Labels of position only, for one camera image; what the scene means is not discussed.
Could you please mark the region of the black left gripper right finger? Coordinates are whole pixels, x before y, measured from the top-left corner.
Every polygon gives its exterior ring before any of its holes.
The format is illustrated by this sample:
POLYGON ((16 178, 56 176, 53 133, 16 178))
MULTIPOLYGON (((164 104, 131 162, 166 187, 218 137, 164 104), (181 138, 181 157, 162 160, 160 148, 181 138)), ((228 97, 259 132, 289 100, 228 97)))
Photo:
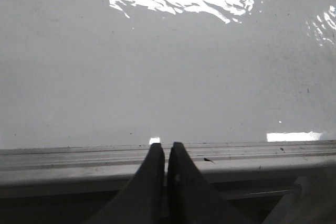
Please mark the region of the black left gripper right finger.
POLYGON ((171 223, 252 223, 206 181, 180 142, 170 151, 167 200, 171 223))

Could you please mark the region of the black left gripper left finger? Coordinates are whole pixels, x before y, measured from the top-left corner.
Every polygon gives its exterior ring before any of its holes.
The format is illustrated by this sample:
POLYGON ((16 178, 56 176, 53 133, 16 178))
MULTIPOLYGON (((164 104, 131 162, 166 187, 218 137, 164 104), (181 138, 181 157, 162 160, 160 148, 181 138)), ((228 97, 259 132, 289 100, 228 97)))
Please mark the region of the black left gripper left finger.
POLYGON ((127 185, 86 223, 158 223, 165 156, 160 143, 149 151, 127 185))

